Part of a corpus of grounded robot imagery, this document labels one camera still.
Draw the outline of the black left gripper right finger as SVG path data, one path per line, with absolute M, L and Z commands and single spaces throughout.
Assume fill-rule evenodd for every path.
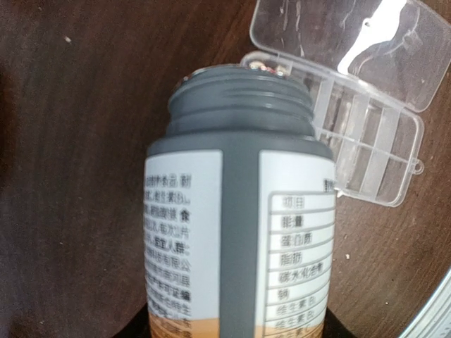
M 355 338 L 330 309 L 326 310 L 323 338 Z

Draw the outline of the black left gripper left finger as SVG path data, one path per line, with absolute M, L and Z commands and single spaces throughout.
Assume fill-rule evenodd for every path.
M 146 306 L 116 334 L 116 338 L 150 338 L 151 336 L 149 313 Z

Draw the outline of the grey cap pill bottle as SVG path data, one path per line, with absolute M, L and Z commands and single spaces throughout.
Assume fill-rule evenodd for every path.
M 309 90 L 220 65 L 183 80 L 144 167 L 153 337 L 320 337 L 335 164 Z

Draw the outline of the clear plastic pill organizer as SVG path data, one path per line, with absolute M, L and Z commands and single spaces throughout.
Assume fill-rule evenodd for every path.
M 242 63 L 303 82 L 339 195 L 399 206 L 450 64 L 450 24 L 422 1 L 258 1 Z

